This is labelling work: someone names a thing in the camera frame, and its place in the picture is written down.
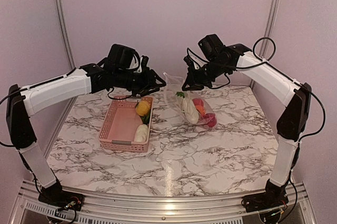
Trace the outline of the red toy apple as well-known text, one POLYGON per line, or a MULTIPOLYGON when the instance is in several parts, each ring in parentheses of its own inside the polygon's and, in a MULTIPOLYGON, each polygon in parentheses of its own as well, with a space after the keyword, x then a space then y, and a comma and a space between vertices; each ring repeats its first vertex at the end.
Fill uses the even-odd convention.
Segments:
POLYGON ((204 120, 206 122, 206 125, 209 127, 209 128, 213 128, 216 126, 217 124, 217 119, 216 119, 216 116, 214 113, 206 113, 204 115, 204 120))
POLYGON ((200 98, 194 98, 192 101, 193 101, 193 103, 194 103, 195 106, 202 106, 202 107, 204 107, 204 102, 203 102, 202 99, 200 99, 200 98))

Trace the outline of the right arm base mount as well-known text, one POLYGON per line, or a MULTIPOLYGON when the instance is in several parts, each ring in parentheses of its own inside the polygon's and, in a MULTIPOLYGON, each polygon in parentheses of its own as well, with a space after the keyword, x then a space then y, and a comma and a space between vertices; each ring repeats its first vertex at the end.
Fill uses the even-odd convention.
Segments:
POLYGON ((266 210, 285 205, 289 202, 285 189, 288 183, 289 180, 279 187, 268 179, 264 192, 244 196, 241 205, 246 212, 266 210))

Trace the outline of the white toy vegetable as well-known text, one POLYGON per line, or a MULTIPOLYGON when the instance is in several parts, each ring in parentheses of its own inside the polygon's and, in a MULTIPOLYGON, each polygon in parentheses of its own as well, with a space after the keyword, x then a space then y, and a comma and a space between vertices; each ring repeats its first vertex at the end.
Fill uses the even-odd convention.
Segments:
POLYGON ((199 120, 199 113, 195 108, 193 101, 189 98, 184 98, 182 101, 182 111, 184 116, 190 124, 197 124, 199 120))
POLYGON ((147 133, 148 133, 148 126, 146 124, 141 124, 138 126, 135 136, 134 136, 134 142, 145 142, 147 139, 147 133))

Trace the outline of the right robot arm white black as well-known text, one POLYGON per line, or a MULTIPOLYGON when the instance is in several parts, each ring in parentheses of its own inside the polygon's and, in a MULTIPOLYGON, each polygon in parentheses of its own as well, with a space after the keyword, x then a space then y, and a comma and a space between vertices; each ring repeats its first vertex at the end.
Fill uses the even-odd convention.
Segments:
POLYGON ((205 56, 203 66, 195 67, 190 57, 191 50, 187 50, 184 57, 187 78, 182 86, 183 91, 197 91, 205 87, 211 89, 217 77, 239 71, 268 90, 285 107, 276 123, 279 145, 274 168, 261 195, 261 203, 272 207, 281 199, 298 159, 300 135, 309 117, 311 87, 306 83, 300 84, 272 66, 268 60, 258 57, 255 49, 243 44, 226 46, 216 34, 201 39, 199 48, 205 56))

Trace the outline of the orange toy orange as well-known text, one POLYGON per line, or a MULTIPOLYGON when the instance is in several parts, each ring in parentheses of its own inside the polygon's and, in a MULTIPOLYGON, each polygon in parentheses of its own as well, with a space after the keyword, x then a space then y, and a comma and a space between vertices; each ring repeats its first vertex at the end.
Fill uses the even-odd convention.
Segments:
POLYGON ((204 116, 206 114, 204 106, 196 105, 195 108, 201 116, 204 116))

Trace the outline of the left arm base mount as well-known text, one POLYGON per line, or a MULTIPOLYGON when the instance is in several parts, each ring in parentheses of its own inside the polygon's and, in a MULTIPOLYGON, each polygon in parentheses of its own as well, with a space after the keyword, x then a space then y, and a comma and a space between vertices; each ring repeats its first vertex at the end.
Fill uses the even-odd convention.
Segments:
POLYGON ((82 208, 84 195, 63 190, 59 181, 48 188, 41 187, 38 192, 40 202, 56 206, 58 211, 67 209, 80 211, 82 208))

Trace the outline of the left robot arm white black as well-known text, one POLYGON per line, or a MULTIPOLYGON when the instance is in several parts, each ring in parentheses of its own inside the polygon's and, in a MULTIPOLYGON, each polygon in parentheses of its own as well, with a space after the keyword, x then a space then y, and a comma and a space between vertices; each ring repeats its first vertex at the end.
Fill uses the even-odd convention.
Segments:
POLYGON ((66 193, 37 143, 32 117, 60 103, 79 96, 114 88, 129 91, 129 96, 146 96, 165 87, 165 81, 148 66, 148 57, 125 45, 113 44, 108 55, 97 63, 89 63, 70 72, 35 84, 12 85, 6 102, 6 123, 10 144, 19 152, 27 169, 46 190, 54 205, 66 202, 66 193))

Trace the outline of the clear pink zip top bag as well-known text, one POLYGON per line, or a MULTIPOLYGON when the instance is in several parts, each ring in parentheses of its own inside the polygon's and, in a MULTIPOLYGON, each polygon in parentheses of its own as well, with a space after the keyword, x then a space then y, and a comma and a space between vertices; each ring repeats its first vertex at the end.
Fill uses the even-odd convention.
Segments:
POLYGON ((163 73, 166 81, 164 100, 189 125, 212 129, 217 118, 211 106, 197 93, 181 89, 184 79, 163 73))

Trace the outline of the pink perforated plastic basket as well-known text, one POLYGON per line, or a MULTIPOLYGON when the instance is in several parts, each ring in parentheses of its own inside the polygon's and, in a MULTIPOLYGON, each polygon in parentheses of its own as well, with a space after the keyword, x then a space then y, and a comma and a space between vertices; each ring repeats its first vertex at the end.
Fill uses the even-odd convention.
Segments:
POLYGON ((114 151, 147 152, 150 141, 153 114, 152 96, 143 98, 127 98, 125 95, 114 96, 105 115, 98 140, 103 148, 114 151), (135 108, 141 100, 151 104, 151 120, 148 126, 145 142, 134 142, 135 132, 139 125, 143 124, 135 108))

